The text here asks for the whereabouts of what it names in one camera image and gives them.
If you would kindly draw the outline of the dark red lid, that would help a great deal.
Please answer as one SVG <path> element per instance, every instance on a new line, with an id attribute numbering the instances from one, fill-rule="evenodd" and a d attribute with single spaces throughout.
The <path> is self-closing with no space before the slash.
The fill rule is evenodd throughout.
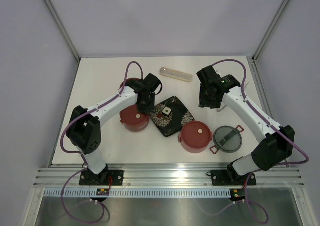
<path id="1" fill-rule="evenodd" d="M 120 121 L 123 124 L 130 125 L 130 126 L 139 125 L 139 124 L 148 122 L 150 120 L 150 117 L 148 114 L 144 114 L 138 111 L 138 106 L 136 104 L 122 110 L 119 113 L 119 116 L 120 116 Z"/>
<path id="2" fill-rule="evenodd" d="M 140 93 L 143 90 L 142 80 L 140 78 L 128 78 L 125 82 L 125 87 L 129 87 L 134 90 L 134 92 Z"/>
<path id="3" fill-rule="evenodd" d="M 179 140 L 192 149 L 202 149 L 209 145 L 212 137 L 213 134 L 205 123 L 194 120 L 183 126 Z"/>

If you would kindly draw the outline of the pink bowl with handles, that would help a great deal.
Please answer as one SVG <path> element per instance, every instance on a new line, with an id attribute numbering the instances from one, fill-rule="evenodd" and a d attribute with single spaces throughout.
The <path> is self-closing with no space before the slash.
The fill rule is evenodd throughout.
<path id="1" fill-rule="evenodd" d="M 182 130 L 178 136 L 178 141 L 189 153 L 199 154 L 206 150 L 212 141 L 212 132 L 204 129 Z"/>

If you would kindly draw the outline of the metal food tongs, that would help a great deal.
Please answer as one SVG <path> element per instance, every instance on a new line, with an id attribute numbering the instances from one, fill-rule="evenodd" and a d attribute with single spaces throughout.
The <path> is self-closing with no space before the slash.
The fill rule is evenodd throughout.
<path id="1" fill-rule="evenodd" d="M 220 92 L 222 98 L 220 100 L 220 106 L 216 109 L 220 113 L 226 107 L 229 107 L 239 117 L 248 115 L 251 112 L 251 101 L 249 96 L 245 92 L 245 80 L 240 83 L 232 75 L 227 75 L 221 80 L 222 86 Z"/>

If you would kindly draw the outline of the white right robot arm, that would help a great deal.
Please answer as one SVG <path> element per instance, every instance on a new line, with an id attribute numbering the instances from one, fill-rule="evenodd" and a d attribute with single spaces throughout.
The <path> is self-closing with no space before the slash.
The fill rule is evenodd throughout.
<path id="1" fill-rule="evenodd" d="M 291 126 L 281 126 L 258 108 L 246 95 L 241 83 L 232 75 L 221 77 L 212 66 L 197 72 L 200 81 L 199 107 L 218 109 L 229 107 L 255 136 L 258 146 L 252 153 L 227 166 L 227 179 L 239 184 L 247 174 L 268 171 L 289 158 L 295 131 Z"/>

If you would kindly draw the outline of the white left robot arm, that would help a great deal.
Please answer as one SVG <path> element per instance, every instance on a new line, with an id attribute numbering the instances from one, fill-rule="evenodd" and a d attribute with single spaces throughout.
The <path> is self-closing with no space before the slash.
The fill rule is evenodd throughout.
<path id="1" fill-rule="evenodd" d="M 102 142 L 101 128 L 115 115 L 131 106 L 136 106 L 138 113 L 143 115 L 154 112 L 155 91 L 162 86 L 162 82 L 150 73 L 143 79 L 125 80 L 114 96 L 95 106 L 77 106 L 73 109 L 63 136 L 67 136 L 79 149 L 88 167 L 81 176 L 90 185 L 103 185 L 110 176 L 108 165 L 99 150 Z"/>

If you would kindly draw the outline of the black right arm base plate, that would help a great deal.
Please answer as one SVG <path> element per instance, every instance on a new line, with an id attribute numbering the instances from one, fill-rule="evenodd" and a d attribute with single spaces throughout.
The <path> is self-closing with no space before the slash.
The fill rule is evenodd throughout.
<path id="1" fill-rule="evenodd" d="M 246 174 L 236 179 L 231 179 L 226 169 L 214 169 L 206 173 L 211 178 L 213 186 L 256 186 L 257 180 L 255 175 Z"/>

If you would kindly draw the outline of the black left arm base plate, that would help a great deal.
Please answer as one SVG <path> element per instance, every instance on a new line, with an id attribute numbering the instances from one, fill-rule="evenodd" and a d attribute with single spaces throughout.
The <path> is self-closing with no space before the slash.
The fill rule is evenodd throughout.
<path id="1" fill-rule="evenodd" d="M 94 174 L 90 170 L 81 173 L 80 186 L 122 186 L 124 181 L 123 170 L 104 170 L 100 174 Z"/>

